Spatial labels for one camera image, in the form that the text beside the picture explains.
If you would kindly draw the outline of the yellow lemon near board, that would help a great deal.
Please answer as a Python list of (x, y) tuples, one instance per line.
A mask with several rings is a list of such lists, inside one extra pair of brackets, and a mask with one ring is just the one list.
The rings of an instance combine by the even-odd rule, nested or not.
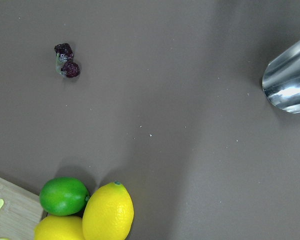
[(78, 216), (49, 215), (34, 228), (34, 240), (84, 240)]

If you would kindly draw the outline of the silver metal scoop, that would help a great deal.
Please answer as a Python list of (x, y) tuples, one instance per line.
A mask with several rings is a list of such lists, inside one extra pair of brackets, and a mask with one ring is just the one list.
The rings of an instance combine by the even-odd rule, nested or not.
[(300, 40), (268, 64), (262, 90), (276, 108), (300, 113)]

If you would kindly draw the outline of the yellow lemon outer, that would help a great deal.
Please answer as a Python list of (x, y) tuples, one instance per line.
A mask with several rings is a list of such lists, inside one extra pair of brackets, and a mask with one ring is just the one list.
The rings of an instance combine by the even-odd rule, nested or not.
[(82, 217), (86, 240), (124, 240), (134, 219), (132, 198), (120, 181), (100, 187), (89, 198)]

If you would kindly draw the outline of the bamboo cutting board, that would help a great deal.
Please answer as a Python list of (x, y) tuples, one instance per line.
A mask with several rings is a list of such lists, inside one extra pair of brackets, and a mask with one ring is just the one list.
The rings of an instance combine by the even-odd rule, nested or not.
[(46, 212), (39, 196), (0, 177), (0, 238), (33, 240), (34, 229)]

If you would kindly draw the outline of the green lime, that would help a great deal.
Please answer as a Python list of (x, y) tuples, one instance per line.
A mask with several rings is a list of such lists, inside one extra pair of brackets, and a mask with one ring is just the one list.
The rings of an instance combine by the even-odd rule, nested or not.
[(82, 181), (67, 176), (47, 181), (39, 193), (42, 208), (55, 216), (76, 214), (85, 208), (89, 199), (89, 191)]

